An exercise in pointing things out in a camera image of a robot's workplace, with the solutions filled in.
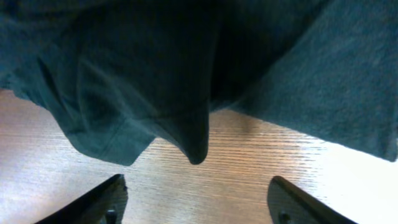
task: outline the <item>light brown wood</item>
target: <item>light brown wood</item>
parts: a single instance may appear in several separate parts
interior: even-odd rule
[[[398,223],[398,165],[231,111],[211,115],[199,166],[156,139],[130,167],[72,148],[51,114],[0,92],[0,223],[33,223],[125,174],[124,223],[272,223],[281,175],[359,223]]]

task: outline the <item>wooden floor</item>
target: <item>wooden floor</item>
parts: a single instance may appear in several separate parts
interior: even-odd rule
[[[206,161],[156,139],[130,167],[72,148],[49,112],[0,92],[0,223],[33,223],[125,174],[123,223],[272,223],[281,175],[358,223],[398,223],[398,165],[231,111],[211,115]]]

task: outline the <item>folded fabric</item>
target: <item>folded fabric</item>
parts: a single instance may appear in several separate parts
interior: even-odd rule
[[[132,164],[156,136],[192,164],[222,108],[394,161],[398,4],[4,1],[0,86],[80,152]]]

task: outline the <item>wood grain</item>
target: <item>wood grain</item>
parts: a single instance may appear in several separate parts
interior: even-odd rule
[[[231,111],[211,115],[206,161],[156,139],[130,167],[72,148],[51,114],[0,92],[0,223],[33,223],[125,174],[124,223],[272,223],[281,175],[359,223],[398,223],[397,163]]]

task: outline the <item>blurred black object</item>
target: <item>blurred black object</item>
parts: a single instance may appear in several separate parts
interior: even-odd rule
[[[121,224],[126,205],[126,182],[116,174],[36,224]]]
[[[271,180],[267,202],[274,224],[355,223],[279,176]]]

